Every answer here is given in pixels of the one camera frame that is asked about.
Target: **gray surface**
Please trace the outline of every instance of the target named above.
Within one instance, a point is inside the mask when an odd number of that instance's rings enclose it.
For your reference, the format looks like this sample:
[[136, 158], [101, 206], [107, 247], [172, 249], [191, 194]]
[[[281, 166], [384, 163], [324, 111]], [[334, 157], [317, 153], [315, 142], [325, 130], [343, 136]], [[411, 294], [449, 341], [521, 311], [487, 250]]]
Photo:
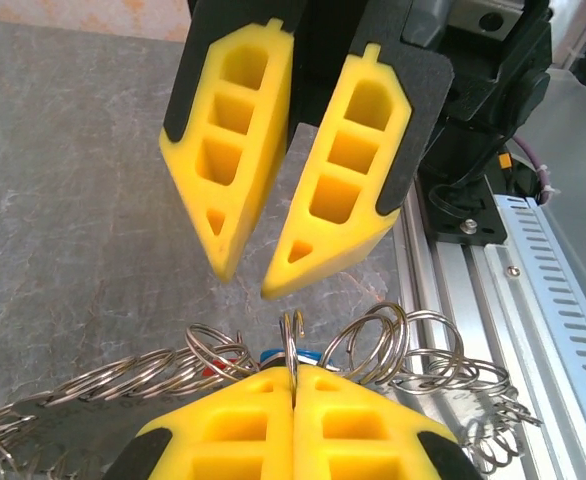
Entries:
[[365, 262], [277, 302], [259, 287], [310, 142], [297, 138], [235, 279], [212, 274], [157, 136], [179, 44], [0, 23], [0, 406], [128, 354], [181, 347], [188, 322], [306, 345], [397, 298], [387, 236]]
[[561, 191], [545, 212], [586, 295], [586, 87], [554, 72], [544, 102], [520, 133]]

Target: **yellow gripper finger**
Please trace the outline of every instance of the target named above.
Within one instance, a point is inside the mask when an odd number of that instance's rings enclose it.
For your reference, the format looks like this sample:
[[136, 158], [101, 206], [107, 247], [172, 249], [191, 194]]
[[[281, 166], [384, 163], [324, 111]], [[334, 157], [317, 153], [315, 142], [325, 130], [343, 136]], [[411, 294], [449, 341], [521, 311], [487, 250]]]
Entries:
[[146, 425], [104, 480], [480, 480], [443, 425], [319, 367], [273, 367]]
[[160, 148], [222, 281], [233, 276], [284, 158], [293, 36], [282, 21], [212, 43], [183, 137]]
[[349, 55], [302, 172], [262, 285], [275, 298], [363, 260], [393, 226], [376, 202], [411, 116], [380, 47]]

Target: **screw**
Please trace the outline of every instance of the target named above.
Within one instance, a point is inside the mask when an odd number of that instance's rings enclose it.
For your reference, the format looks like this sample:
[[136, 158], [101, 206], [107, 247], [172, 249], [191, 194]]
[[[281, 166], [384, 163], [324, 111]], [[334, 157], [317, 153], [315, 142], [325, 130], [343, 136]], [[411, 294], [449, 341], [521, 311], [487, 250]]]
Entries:
[[511, 277], [519, 277], [522, 272], [516, 266], [511, 265], [510, 267], [507, 267], [506, 273], [508, 273]]
[[460, 230], [462, 230], [467, 235], [473, 235], [477, 232], [477, 222], [472, 218], [467, 218], [464, 220], [462, 225], [460, 225]]

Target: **gray concrete floor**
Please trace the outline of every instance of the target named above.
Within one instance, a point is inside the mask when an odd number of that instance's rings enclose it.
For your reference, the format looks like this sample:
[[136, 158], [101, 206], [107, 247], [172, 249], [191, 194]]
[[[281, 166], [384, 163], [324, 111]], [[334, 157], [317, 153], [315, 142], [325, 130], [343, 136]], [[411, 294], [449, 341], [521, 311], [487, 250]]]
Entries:
[[181, 347], [190, 322], [306, 346], [397, 298], [390, 236], [362, 264], [265, 302], [260, 283], [312, 132], [296, 137], [235, 279], [212, 274], [157, 137], [182, 46], [0, 23], [0, 406], [129, 354]]

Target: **square cutout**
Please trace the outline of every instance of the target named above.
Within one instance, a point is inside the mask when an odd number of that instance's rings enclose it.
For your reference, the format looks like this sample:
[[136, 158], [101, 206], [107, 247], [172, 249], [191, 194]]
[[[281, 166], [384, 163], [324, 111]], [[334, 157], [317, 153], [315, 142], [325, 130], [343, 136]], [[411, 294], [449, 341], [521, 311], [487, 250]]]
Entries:
[[241, 156], [242, 149], [235, 145], [205, 138], [195, 168], [200, 177], [229, 186], [235, 180]]
[[209, 422], [204, 432], [205, 442], [246, 442], [266, 440], [266, 412], [227, 410]]
[[216, 94], [209, 114], [209, 123], [246, 135], [253, 117], [253, 105], [228, 95]]
[[275, 390], [273, 383], [271, 381], [266, 381], [260, 383], [259, 385], [254, 386], [251, 391], [253, 393], [271, 393]]
[[193, 480], [260, 480], [261, 458], [202, 458], [193, 459]]
[[369, 173], [376, 153], [376, 144], [338, 131], [329, 152], [328, 161], [366, 175]]
[[351, 218], [360, 188], [327, 175], [320, 176], [309, 211], [327, 222], [341, 225]]
[[362, 80], [353, 90], [344, 118], [366, 127], [384, 130], [392, 111], [393, 103], [386, 88], [377, 82]]
[[400, 472], [397, 458], [339, 456], [329, 459], [331, 480], [402, 480], [408, 478]]
[[333, 385], [330, 382], [327, 382], [323, 378], [320, 378], [317, 382], [315, 382], [315, 389], [318, 392], [339, 392], [339, 387]]
[[334, 409], [322, 418], [324, 438], [336, 440], [388, 440], [382, 417], [372, 410]]
[[242, 45], [224, 59], [222, 78], [251, 90], [259, 90], [268, 61], [269, 55], [266, 50], [252, 45]]

